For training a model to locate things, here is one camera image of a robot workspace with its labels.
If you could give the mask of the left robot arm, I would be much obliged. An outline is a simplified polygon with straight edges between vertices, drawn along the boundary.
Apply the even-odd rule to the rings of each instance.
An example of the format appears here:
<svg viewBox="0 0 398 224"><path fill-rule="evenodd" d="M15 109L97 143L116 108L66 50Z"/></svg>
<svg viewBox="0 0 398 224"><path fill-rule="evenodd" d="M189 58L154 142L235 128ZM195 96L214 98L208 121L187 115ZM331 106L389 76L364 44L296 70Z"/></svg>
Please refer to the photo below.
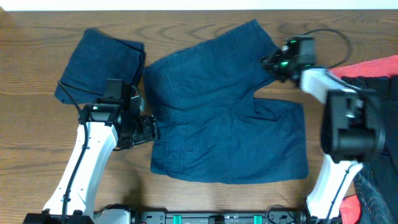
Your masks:
<svg viewBox="0 0 398 224"><path fill-rule="evenodd" d="M136 86L120 79L106 82L104 95L78 109L76 143L55 192L40 213L24 223L140 223L127 205L108 205L95 212L95 199L113 151L158 138L157 120L144 115L145 101Z"/></svg>

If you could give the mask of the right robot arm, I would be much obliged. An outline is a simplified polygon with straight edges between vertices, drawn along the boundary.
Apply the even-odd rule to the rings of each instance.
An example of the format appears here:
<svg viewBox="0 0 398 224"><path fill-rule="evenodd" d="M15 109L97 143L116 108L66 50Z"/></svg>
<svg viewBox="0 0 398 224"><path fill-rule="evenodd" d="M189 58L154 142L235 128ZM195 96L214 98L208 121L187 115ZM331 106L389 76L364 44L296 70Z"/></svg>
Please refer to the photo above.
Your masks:
<svg viewBox="0 0 398 224"><path fill-rule="evenodd" d="M304 208L270 208L270 223L341 223L340 205L364 163L384 148L386 131L379 97L317 65L315 39L296 35L261 59L264 70L291 80L324 105L321 126L323 163Z"/></svg>

